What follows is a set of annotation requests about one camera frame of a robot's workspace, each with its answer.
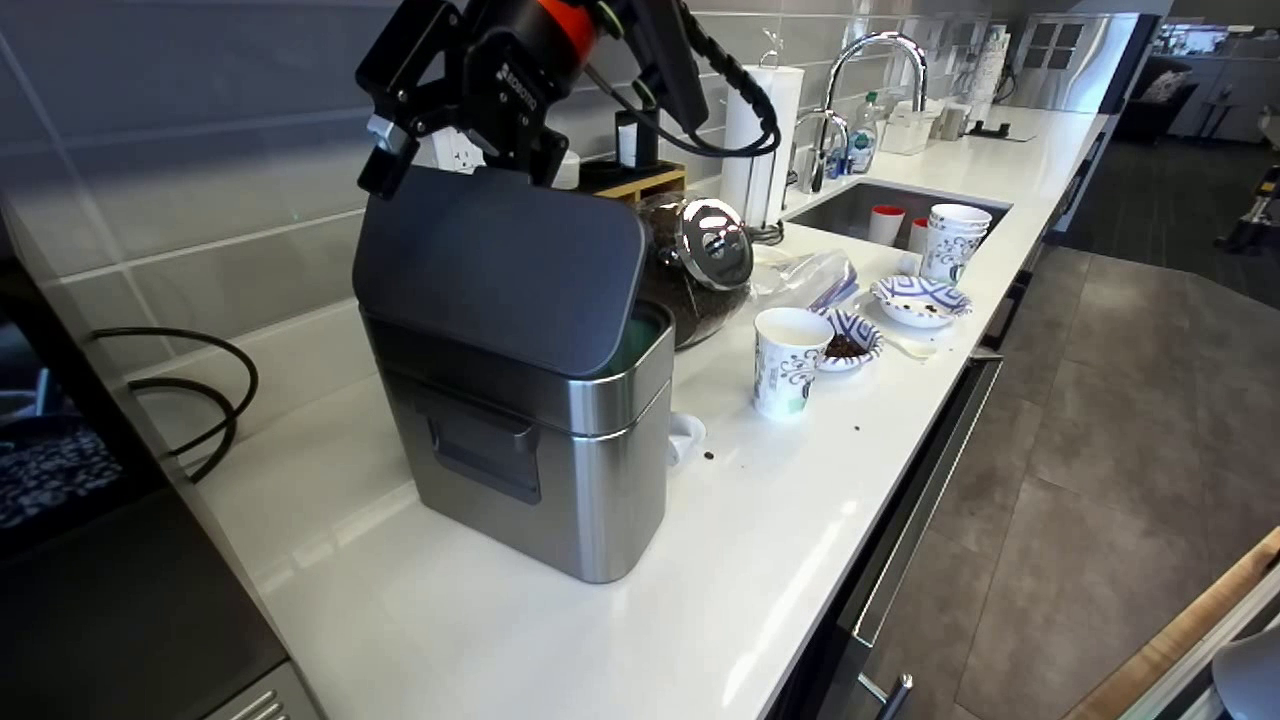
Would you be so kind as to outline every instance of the faucet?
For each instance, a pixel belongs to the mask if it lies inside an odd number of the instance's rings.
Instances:
[[[826,175],[830,175],[830,160],[831,160],[831,129],[842,129],[845,119],[831,112],[837,103],[837,86],[842,86],[842,73],[845,62],[859,60],[868,47],[902,47],[912,56],[912,112],[923,112],[928,98],[928,60],[923,47],[912,37],[902,32],[875,32],[875,37],[859,37],[852,45],[842,47],[830,84],[826,84],[826,103],[822,103],[822,122],[815,122],[815,138],[814,138],[814,175],[810,186],[822,190]]]

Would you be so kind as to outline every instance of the white countertop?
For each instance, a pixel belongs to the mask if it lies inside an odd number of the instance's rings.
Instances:
[[[793,424],[749,406],[749,313],[676,360],[676,406],[708,424],[711,459],[674,466],[667,515],[621,583],[579,583],[429,510],[376,380],[247,440],[202,497],[328,717],[759,717],[1096,129],[1008,119],[1034,138],[875,155],[880,182],[1013,202],[931,360],[885,347],[865,375],[822,380]],[[865,281],[902,264],[798,225],[785,251],[847,251]]]

